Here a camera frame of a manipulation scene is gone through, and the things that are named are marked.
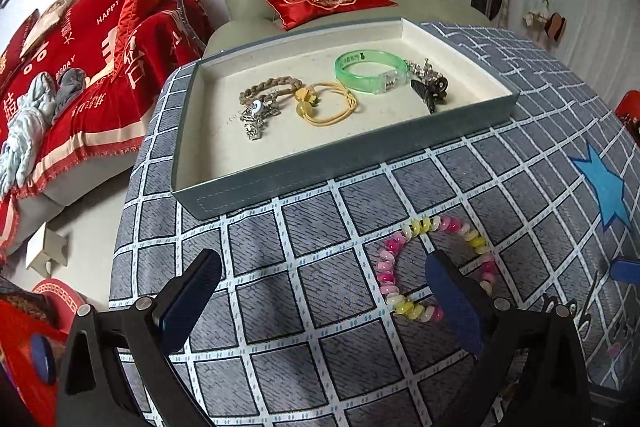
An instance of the chair seat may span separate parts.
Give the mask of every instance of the chair seat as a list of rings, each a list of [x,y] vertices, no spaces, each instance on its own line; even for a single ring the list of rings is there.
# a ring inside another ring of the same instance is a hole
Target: chair seat
[[[395,17],[404,17],[413,22],[450,22],[471,26],[489,25],[489,19],[478,10],[471,6],[460,6],[449,0],[392,1],[398,3],[398,5],[328,15],[300,25],[290,30],[289,33],[331,24]],[[251,42],[276,37],[284,33],[286,32],[282,29],[280,20],[276,22],[270,22],[265,19],[231,21],[213,33],[204,56],[208,57],[222,50],[244,46]]]

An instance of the white stool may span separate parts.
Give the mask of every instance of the white stool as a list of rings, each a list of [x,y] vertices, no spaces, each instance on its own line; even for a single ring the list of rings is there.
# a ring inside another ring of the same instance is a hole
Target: white stool
[[[50,277],[51,260],[66,266],[66,257],[62,253],[64,244],[64,237],[49,230],[47,223],[42,225],[27,243],[27,256],[25,259],[27,269],[36,270],[45,279]]]

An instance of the checkered tablecloth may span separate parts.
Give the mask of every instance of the checkered tablecloth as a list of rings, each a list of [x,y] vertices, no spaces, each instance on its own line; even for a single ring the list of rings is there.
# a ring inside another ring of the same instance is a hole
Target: checkered tablecloth
[[[391,315],[372,261],[402,223],[441,212],[489,238],[500,269],[494,295],[524,309],[540,309],[543,293],[584,307],[590,378],[623,385],[640,346],[640,305],[635,287],[606,276],[614,257],[638,257],[640,150],[593,91],[532,42],[504,30],[424,27],[520,87],[511,121],[205,223],[170,194],[193,67],[167,81],[131,175],[110,305],[154,295],[203,247],[220,252],[223,280],[183,352],[170,357],[217,425],[430,425],[474,359],[446,322]],[[604,229],[595,191],[570,160],[587,158],[588,143],[625,181],[630,230],[619,219]],[[398,260],[413,300],[433,300],[424,260],[434,247],[478,276],[478,257],[461,238],[422,236]],[[160,425],[131,356],[122,360]],[[501,413],[496,403],[486,425]]]

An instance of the blue star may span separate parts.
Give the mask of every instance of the blue star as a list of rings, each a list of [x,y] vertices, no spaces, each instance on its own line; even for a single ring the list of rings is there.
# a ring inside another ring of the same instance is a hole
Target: blue star
[[[596,192],[602,225],[607,230],[616,217],[622,221],[628,229],[631,229],[631,222],[622,201],[625,181],[618,175],[607,170],[602,159],[596,150],[587,142],[589,159],[569,158]]]

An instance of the silver screw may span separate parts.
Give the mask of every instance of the silver screw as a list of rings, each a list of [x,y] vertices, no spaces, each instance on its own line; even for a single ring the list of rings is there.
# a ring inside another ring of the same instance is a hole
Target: silver screw
[[[151,297],[141,297],[136,301],[136,308],[140,311],[144,311],[151,306],[153,299]]]
[[[89,304],[83,304],[78,308],[78,311],[76,313],[78,314],[78,317],[84,317],[90,311],[91,311],[91,306],[89,306]]]
[[[559,304],[558,306],[556,306],[556,315],[565,319],[570,315],[569,309],[566,306],[562,306],[562,304]]]
[[[502,297],[498,297],[494,300],[494,308],[500,310],[501,312],[507,311],[511,308],[511,303],[507,299],[503,299]]]

